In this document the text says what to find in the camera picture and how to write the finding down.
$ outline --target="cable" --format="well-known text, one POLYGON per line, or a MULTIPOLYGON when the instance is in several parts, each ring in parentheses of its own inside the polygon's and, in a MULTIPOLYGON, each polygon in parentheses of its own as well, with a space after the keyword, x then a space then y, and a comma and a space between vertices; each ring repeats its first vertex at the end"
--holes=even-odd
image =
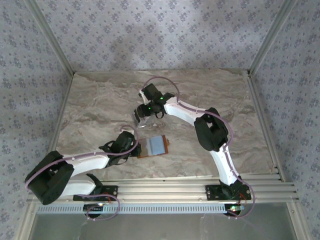
POLYGON ((242 193, 239 193, 239 196, 240 196, 239 204, 241 204, 241 199, 243 199, 244 200, 244 207, 246 207, 247 206, 246 197, 242 193))
POLYGON ((256 203, 256 195, 255 195, 255 192, 254 192, 253 188, 251 187, 251 185, 248 184, 247 182, 243 181, 243 180, 236 174, 235 169, 232 167, 231 161, 230 161, 230 159, 229 159, 229 157, 228 157, 227 147, 232 143, 232 141, 233 141, 233 139, 234 139, 234 131, 233 131, 233 129, 231 128, 230 124, 229 124, 224 118, 222 118, 221 116, 219 116, 219 115, 217 115, 217 114, 215 114, 215 113, 212 113, 212 112, 210 112, 210 111, 204 111, 204 110, 194 109, 194 108, 191 108, 191 107, 188 107, 188 106, 183 105, 181 102, 179 102, 179 100, 180 100, 180 91, 179 91, 178 86, 177 86, 172 80, 170 80, 170 79, 167 78, 167 77, 163 77, 163 76, 153 76, 153 77, 151 77, 149 80, 147 80, 147 81, 144 83, 142 89, 147 85, 148 82, 150 82, 150 81, 153 80, 153 79, 165 79, 165 80, 169 81, 170 83, 172 83, 172 85, 173 85, 173 86, 175 87, 175 89, 177 90, 176 101, 177 101, 177 103, 179 104, 179 106, 181 106, 181 107, 183 107, 183 108, 185 108, 185 109, 187 109, 187 110, 189 110, 189 111, 192 111, 192 112, 197 112, 197 113, 203 113, 203 114, 211 115, 211 116, 219 119, 220 121, 222 121, 222 122, 225 124, 226 128, 228 129, 228 131, 229 131, 229 133, 230 133, 230 139, 229 139, 229 141, 223 146, 223 152, 224 152, 224 154, 225 154, 226 161, 227 161, 227 163, 228 163, 229 168, 231 169, 232 174, 237 178, 237 180, 239 180, 242 184, 247 185, 248 188, 250 189, 250 191, 252 192, 252 206, 251 206, 250 210, 249 210, 246 214, 244 214, 244 215, 242 215, 242 216, 237 216, 236 214, 234 214, 234 213, 231 212, 231 211, 228 211, 228 212, 231 213, 231 214, 233 214, 236 218, 244 218, 244 217, 248 216, 248 215, 252 212, 252 210, 254 209, 254 206, 255 206, 255 203, 256 203))
POLYGON ((134 135, 136 138, 135 144, 133 145, 133 147, 131 149, 129 149, 128 151, 124 151, 124 152, 120 152, 120 153, 113 153, 113 152, 90 152, 90 153, 84 153, 84 154, 80 154, 80 155, 76 155, 76 156, 70 156, 70 157, 66 157, 66 158, 61 158, 59 160, 53 161, 51 163, 49 163, 48 165, 42 167, 40 170, 38 170, 37 172, 35 172, 35 174, 33 174, 26 182, 25 182, 25 189, 29 190, 28 186, 31 183, 32 180, 34 180, 39 174, 41 174, 44 170, 50 168, 51 166, 64 162, 64 161, 68 161, 68 160, 78 160, 78 159, 82 159, 82 158, 86 158, 86 157, 92 157, 92 156, 122 156, 125 154, 128 154, 130 152, 132 152, 136 146, 138 145, 138 140, 139 140, 139 135, 138 135, 138 131, 130 125, 123 125, 120 128, 120 131, 125 128, 125 127, 129 127, 134 131, 134 135))
POLYGON ((110 197, 108 196, 108 202, 109 203, 111 203, 111 199, 110 199, 110 197))
POLYGON ((112 198, 114 200, 116 200, 116 202, 118 203, 118 207, 116 208, 116 211, 114 214, 112 214, 111 216, 108 216, 108 217, 104 217, 104 218, 92 218, 89 216, 89 212, 96 208, 97 206, 92 206, 90 207, 87 211, 86 211, 86 218, 88 220, 92 220, 92 221, 105 221, 105 220, 109 220, 109 219, 112 219, 114 218, 120 211, 120 201, 117 197, 113 196, 113 195, 110 195, 110 194, 96 194, 96 195, 85 195, 85 194, 78 194, 77 196, 80 196, 80 197, 83 197, 83 198, 97 198, 97 197, 108 197, 108 198, 112 198))

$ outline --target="patterned wall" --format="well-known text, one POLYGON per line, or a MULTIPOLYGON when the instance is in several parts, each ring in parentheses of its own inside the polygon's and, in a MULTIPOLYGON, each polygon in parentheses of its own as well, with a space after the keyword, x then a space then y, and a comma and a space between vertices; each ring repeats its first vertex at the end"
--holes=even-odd
POLYGON ((38 0, 74 71, 243 68, 283 0, 38 0))
POLYGON ((0 239, 14 237, 24 178, 44 157, 68 78, 23 1, 0 1, 0 239))
POLYGON ((276 148, 320 240, 320 3, 299 0, 254 76, 276 148))

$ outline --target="pink cable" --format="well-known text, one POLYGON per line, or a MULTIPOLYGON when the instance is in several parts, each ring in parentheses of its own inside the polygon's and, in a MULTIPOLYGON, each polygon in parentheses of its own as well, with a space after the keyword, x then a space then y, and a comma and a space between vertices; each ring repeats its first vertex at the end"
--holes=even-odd
POLYGON ((229 131, 229 133, 230 133, 230 139, 229 139, 229 141, 225 144, 225 146, 223 147, 223 151, 224 151, 224 153, 225 153, 226 161, 227 161, 227 163, 228 163, 229 168, 231 169, 232 174, 233 174, 242 184, 247 185, 248 188, 250 189, 250 191, 252 192, 252 206, 251 206, 250 210, 249 210, 246 214, 244 214, 244 215, 242 215, 242 216, 237 216, 236 214, 234 214, 234 213, 231 212, 231 211, 227 211, 227 212, 230 213, 230 214, 232 214, 232 215, 234 215, 235 218, 239 218, 239 219, 248 216, 248 215, 252 212, 252 210, 254 209, 254 206, 255 206, 255 204, 256 204, 256 195, 255 195, 255 192, 254 192, 252 186, 251 186, 249 183, 247 183, 247 182, 245 182, 244 180, 242 180, 242 179, 236 174, 234 168, 233 168, 232 165, 231 165, 229 156, 228 156, 228 154, 227 154, 227 152, 226 152, 227 147, 232 143, 232 141, 233 141, 233 139, 234 139, 234 131, 233 131, 233 129, 231 128, 230 124, 229 124, 224 118, 222 118, 221 116, 219 116, 219 115, 217 115, 217 114, 215 114, 215 113, 212 113, 212 112, 209 112, 209 111, 204 111, 204 110, 194 109, 194 108, 185 106, 185 105, 183 105, 182 103, 180 103, 180 102, 179 102, 179 100, 180 100, 180 91, 179 91, 179 88, 178 88, 178 86, 177 86, 172 80, 170 80, 169 78, 166 78, 166 77, 163 77, 163 76, 153 76, 153 77, 151 77, 149 80, 147 80, 147 81, 145 82, 145 84, 143 85, 142 88, 144 88, 144 87, 147 85, 147 83, 150 82, 150 81, 153 80, 153 79, 165 79, 165 80, 168 80, 170 83, 172 83, 172 85, 173 85, 173 86, 175 87, 175 89, 177 90, 176 101, 177 101, 177 103, 178 103, 181 107, 183 107, 183 108, 185 108, 185 109, 187 109, 187 110, 189 110, 189 111, 193 111, 193 112, 197 112, 197 113, 203 113, 203 114, 211 115, 211 116, 219 119, 220 121, 222 121, 222 122, 225 124, 225 126, 227 127, 227 129, 228 129, 228 131, 229 131))
POLYGON ((129 149, 128 151, 124 151, 124 152, 120 152, 120 153, 112 153, 112 152, 90 152, 90 153, 84 153, 84 154, 80 154, 80 155, 77 155, 77 156, 70 156, 70 157, 65 157, 65 158, 62 158, 62 159, 59 159, 59 160, 56 160, 56 161, 53 161, 51 163, 49 163, 48 165, 42 167, 41 169, 39 169, 37 172, 35 172, 35 174, 33 174, 26 182, 25 182, 25 189, 29 190, 29 184, 31 183, 32 180, 34 180, 39 174, 41 174, 44 170, 50 168, 51 166, 55 165, 55 164, 58 164, 58 163, 61 163, 61 162, 64 162, 64 161, 68 161, 68 160, 78 160, 78 159, 82 159, 82 158, 86 158, 86 157, 91 157, 91 156, 108 156, 108 155, 111 155, 111 156, 122 156, 122 155, 125 155, 125 154, 128 154, 130 153, 131 151, 133 151, 136 146, 138 145, 138 140, 139 140, 139 135, 138 135, 138 132, 137 130, 133 127, 133 126, 130 126, 130 125, 123 125, 121 128, 120 128, 120 131, 125 128, 125 127, 129 127, 131 128, 133 131, 134 131, 134 135, 135 135, 135 138, 136 138, 136 141, 135 141, 135 144, 133 145, 133 147, 131 149, 129 149))
POLYGON ((80 196, 80 197, 83 197, 83 198, 97 198, 97 197, 110 197, 114 200, 116 200, 116 202, 118 203, 118 207, 116 208, 116 211, 114 214, 112 214, 111 216, 108 216, 108 217, 104 217, 104 218, 92 218, 92 217, 89 217, 89 212, 96 208, 97 206, 92 206, 90 207, 87 211, 86 211, 86 218, 88 220, 92 220, 92 221, 104 221, 104 220, 109 220, 109 219, 112 219, 114 218, 120 211, 120 201, 117 197, 113 196, 113 195, 110 195, 110 194, 96 194, 96 195, 85 195, 85 194, 78 194, 77 196, 80 196))

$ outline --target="black mounting bracket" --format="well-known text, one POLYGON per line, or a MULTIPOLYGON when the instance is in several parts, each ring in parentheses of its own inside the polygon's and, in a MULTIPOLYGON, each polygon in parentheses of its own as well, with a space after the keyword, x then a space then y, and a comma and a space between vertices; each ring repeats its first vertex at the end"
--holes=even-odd
POLYGON ((175 95, 169 92, 162 94, 153 83, 143 88, 142 92, 150 102, 147 105, 141 104, 136 108, 134 111, 135 118, 138 120, 139 118, 155 115, 157 119, 162 119, 164 115, 167 114, 164 105, 175 95))
MULTIPOLYGON (((132 148, 132 145, 134 145, 138 141, 138 139, 135 139, 135 136, 128 132, 123 131, 119 134, 117 139, 114 141, 109 141, 105 145, 100 146, 99 149, 103 150, 105 153, 123 153, 128 151, 132 148)), ((114 155, 108 155, 109 162, 106 165, 106 168, 113 166, 113 165, 121 165, 125 163, 128 160, 128 157, 138 157, 141 153, 141 145, 138 143, 138 145, 135 147, 135 149, 127 154, 120 155, 120 156, 114 156, 114 155)))
POLYGON ((232 196, 226 195, 221 185, 206 185, 204 188, 206 199, 208 201, 251 200, 250 189, 247 185, 244 184, 242 184, 232 196))
MULTIPOLYGON (((100 206, 100 205, 95 204, 95 203, 94 204, 85 204, 85 205, 83 205, 82 210, 83 210, 84 213, 86 213, 88 211, 88 209, 90 209, 90 208, 92 208, 90 210, 91 212, 102 212, 104 210, 103 206, 100 206)), ((98 217, 100 215, 101 214, 99 214, 99 213, 98 214, 89 214, 89 217, 94 219, 95 217, 98 217)))
MULTIPOLYGON (((103 185, 100 186, 100 193, 97 194, 109 194, 112 196, 118 196, 118 186, 116 185, 103 185)), ((73 201, 81 201, 81 202, 108 202, 108 201, 116 201, 112 197, 107 196, 99 196, 99 197, 82 197, 78 195, 73 195, 73 201)))

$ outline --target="glass panel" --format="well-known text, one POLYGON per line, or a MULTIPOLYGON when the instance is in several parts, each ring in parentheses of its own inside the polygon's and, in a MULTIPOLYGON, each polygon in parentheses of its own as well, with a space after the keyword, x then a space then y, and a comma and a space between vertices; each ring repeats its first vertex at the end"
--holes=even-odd
POLYGON ((37 214, 29 240, 295 240, 282 204, 256 204, 245 219, 222 214, 119 214, 87 221, 83 214, 37 214))

